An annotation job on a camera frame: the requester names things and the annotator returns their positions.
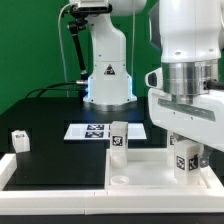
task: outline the black table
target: black table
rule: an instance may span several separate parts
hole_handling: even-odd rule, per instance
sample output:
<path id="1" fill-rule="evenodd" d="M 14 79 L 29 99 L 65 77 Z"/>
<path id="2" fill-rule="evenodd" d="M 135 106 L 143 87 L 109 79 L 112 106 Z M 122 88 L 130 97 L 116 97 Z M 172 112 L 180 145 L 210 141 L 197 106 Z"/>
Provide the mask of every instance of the black table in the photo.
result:
<path id="1" fill-rule="evenodd" d="M 0 116 L 0 152 L 13 153 L 11 132 L 26 130 L 31 151 L 17 154 L 18 168 L 5 191 L 103 189 L 109 141 L 64 141 L 71 123 L 143 123 L 147 140 L 130 140 L 129 148 L 165 147 L 166 131 L 154 126 L 147 99 L 122 112 L 84 108 L 78 98 L 32 98 L 17 102 Z M 212 156 L 212 164 L 223 154 Z M 223 223 L 223 214 L 122 214 L 94 216 L 0 216 L 0 223 Z"/>

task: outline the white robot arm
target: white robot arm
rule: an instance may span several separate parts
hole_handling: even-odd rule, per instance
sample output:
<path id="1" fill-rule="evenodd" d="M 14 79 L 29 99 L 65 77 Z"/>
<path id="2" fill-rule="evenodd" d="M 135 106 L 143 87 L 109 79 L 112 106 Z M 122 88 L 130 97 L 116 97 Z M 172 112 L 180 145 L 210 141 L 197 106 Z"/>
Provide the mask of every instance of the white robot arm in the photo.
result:
<path id="1" fill-rule="evenodd" d="M 161 43 L 155 44 L 155 38 L 153 41 L 161 46 L 162 65 L 146 75 L 146 84 L 152 87 L 149 111 L 155 125 L 176 133 L 176 176 L 183 172 L 178 167 L 180 158 L 196 161 L 204 145 L 224 151 L 224 91 L 220 91 L 224 85 L 218 82 L 220 49 L 224 46 L 223 3 L 160 0 L 159 15 L 151 13 L 159 18 L 160 35 L 156 36 L 161 37 Z"/>
<path id="2" fill-rule="evenodd" d="M 92 11 L 86 17 L 93 43 L 93 73 L 88 78 L 88 94 L 84 103 L 103 111 L 122 110 L 132 106 L 136 97 L 132 94 L 132 79 L 126 71 L 126 38 L 117 30 L 111 15 L 127 16 L 133 13 L 132 0 L 70 0 L 73 13 Z M 136 1 L 136 12 L 141 11 L 146 0 Z M 109 14 L 99 10 L 112 7 Z"/>

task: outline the green wall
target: green wall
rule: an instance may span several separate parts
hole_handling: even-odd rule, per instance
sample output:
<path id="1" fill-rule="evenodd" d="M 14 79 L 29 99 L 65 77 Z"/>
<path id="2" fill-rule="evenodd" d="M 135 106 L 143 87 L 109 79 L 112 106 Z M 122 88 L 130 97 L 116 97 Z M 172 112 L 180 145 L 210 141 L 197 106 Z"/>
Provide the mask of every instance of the green wall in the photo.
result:
<path id="1" fill-rule="evenodd" d="M 156 0 L 147 2 L 136 18 L 134 93 L 146 94 L 144 76 L 159 67 L 160 53 L 149 44 L 148 12 Z M 1 0 L 0 4 L 0 113 L 37 88 L 63 82 L 57 20 L 68 0 Z M 79 78 L 72 38 L 67 30 L 70 16 L 62 20 L 63 40 L 69 80 Z M 127 70 L 131 70 L 132 17 L 113 18 L 114 25 L 127 37 Z M 88 70 L 92 70 L 91 37 L 80 34 Z M 65 96 L 51 92 L 46 96 Z"/>

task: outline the robot logo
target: robot logo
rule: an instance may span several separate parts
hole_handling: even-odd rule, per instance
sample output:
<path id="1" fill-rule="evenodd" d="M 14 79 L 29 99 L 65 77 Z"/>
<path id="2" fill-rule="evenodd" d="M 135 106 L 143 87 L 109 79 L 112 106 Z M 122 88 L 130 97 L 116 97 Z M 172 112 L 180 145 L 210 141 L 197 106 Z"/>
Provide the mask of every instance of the robot logo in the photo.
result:
<path id="1" fill-rule="evenodd" d="M 109 65 L 107 67 L 107 70 L 104 72 L 104 75 L 115 75 L 114 69 L 112 68 L 112 65 Z"/>

